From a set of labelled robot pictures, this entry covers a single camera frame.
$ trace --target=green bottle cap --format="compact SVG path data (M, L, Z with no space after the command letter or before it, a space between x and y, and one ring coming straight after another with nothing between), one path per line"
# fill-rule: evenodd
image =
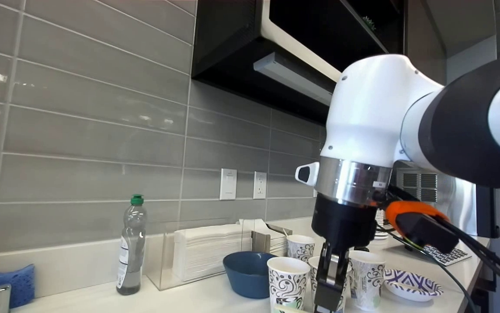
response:
M141 206L143 203L144 203L144 196L143 194L134 194L130 197L130 204L134 204L134 206Z

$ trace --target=black cabinet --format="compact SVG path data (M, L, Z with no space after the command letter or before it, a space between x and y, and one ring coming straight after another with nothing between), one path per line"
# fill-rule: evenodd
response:
M193 78L325 123L328 105L264 76L254 62L276 51L327 90L337 78L287 48L292 43L268 38L264 24L273 22L339 72L368 55L403 51L403 15L398 0L200 0Z

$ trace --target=gray tile backsplash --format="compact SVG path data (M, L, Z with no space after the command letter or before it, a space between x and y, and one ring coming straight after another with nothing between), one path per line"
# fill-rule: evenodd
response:
M134 192L148 232L311 215L321 126L191 81L196 6L0 0L0 251L116 237Z

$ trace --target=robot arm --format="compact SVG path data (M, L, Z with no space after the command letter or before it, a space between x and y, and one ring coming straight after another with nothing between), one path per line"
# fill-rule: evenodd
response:
M398 159L500 187L500 60L448 86L396 53L358 60L342 72L320 161L295 171L318 189L313 229L327 239L316 311L337 309L347 251L373 237L375 210ZM328 276L333 255L339 267Z

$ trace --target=blue bowl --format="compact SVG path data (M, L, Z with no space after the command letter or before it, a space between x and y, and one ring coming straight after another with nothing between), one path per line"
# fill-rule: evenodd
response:
M250 298L269 297L268 260L274 257L266 251L235 251L222 258L231 288Z

